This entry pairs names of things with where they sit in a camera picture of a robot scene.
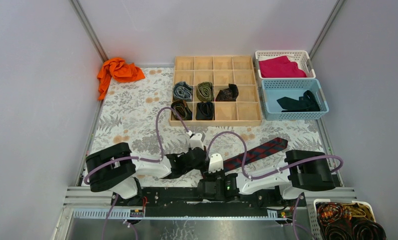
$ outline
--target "white wall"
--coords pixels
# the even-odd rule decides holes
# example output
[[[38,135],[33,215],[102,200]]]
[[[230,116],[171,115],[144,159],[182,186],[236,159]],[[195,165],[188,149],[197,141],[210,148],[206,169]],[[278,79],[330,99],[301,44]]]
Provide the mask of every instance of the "white wall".
[[[81,0],[110,58],[171,65],[175,56],[310,50],[336,0]]]
[[[342,176],[398,239],[398,1],[347,1],[313,64]]]
[[[0,1],[0,240],[50,239],[101,61],[68,0]]]

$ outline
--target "dark patterned tie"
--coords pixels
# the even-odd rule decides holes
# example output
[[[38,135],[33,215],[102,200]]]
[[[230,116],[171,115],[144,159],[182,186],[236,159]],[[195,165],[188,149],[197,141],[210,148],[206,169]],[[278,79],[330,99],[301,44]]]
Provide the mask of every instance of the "dark patterned tie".
[[[257,146],[249,151],[247,151],[245,165],[258,161],[260,159],[271,156],[287,148],[288,141],[280,137],[276,137],[260,146]],[[243,160],[243,155],[239,154],[224,161],[224,171],[228,172],[241,167],[241,161]]]

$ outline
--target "wooden compartment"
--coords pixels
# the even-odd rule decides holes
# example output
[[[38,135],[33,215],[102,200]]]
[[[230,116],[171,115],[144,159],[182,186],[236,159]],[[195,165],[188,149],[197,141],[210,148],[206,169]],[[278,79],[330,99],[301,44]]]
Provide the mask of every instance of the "wooden compartment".
[[[256,86],[237,86],[239,89],[239,96],[237,102],[258,102],[258,95],[256,92]]]
[[[212,70],[213,57],[197,56],[194,58],[194,70]]]
[[[193,101],[187,102],[193,119],[185,121],[187,126],[259,126],[262,123],[260,102],[249,56],[183,56],[175,58],[173,85],[185,81],[193,86]],[[214,103],[213,120],[196,120],[196,87],[199,83],[211,82],[214,97],[228,84],[237,84],[239,96],[236,101],[217,101]],[[171,114],[170,126],[182,126]]]
[[[258,121],[261,119],[261,108],[257,102],[238,102],[239,120]]]
[[[230,56],[215,56],[213,58],[214,70],[231,70],[233,69],[233,58]]]
[[[234,73],[232,70],[216,70],[214,75],[214,85],[227,85],[234,83]]]
[[[236,85],[255,85],[255,72],[253,70],[235,70],[234,83]]]
[[[237,120],[237,107],[234,101],[215,102],[215,120],[233,121]]]
[[[213,71],[194,71],[193,85],[203,82],[211,82],[213,84]]]
[[[179,82],[186,82],[188,85],[193,85],[193,71],[175,71],[174,72],[174,85]]]
[[[175,57],[175,71],[193,70],[193,69],[194,69],[194,57],[193,56]]]
[[[253,70],[252,58],[249,56],[234,56],[233,66],[235,70]]]

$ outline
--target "leaf pattern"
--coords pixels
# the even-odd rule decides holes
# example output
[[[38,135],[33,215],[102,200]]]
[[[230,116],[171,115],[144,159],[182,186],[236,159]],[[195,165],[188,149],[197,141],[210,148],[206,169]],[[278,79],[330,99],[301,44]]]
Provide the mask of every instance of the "leaf pattern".
[[[143,80],[127,83],[111,81],[91,153],[119,142],[128,142],[132,151],[156,157],[160,155],[155,129],[156,114],[162,107],[171,105],[174,69],[146,67],[142,70],[146,76]],[[169,126],[169,116],[169,111],[164,111],[158,121],[164,151],[172,154],[185,152],[188,149],[188,138],[184,128]],[[216,134],[223,131],[233,131],[241,135],[248,149],[276,137],[289,141],[286,150],[247,165],[247,171],[259,170],[284,160],[284,152],[288,150],[323,151],[318,126],[314,120],[263,121],[257,127],[196,126],[190,127],[190,130],[202,133],[206,146],[209,146]],[[224,159],[228,159],[242,153],[243,149],[243,144],[236,136],[225,134],[215,140],[210,151],[221,153]],[[230,173],[240,171],[238,168]],[[178,179],[144,176],[139,181],[142,187],[196,187],[200,179],[200,172],[193,170]]]

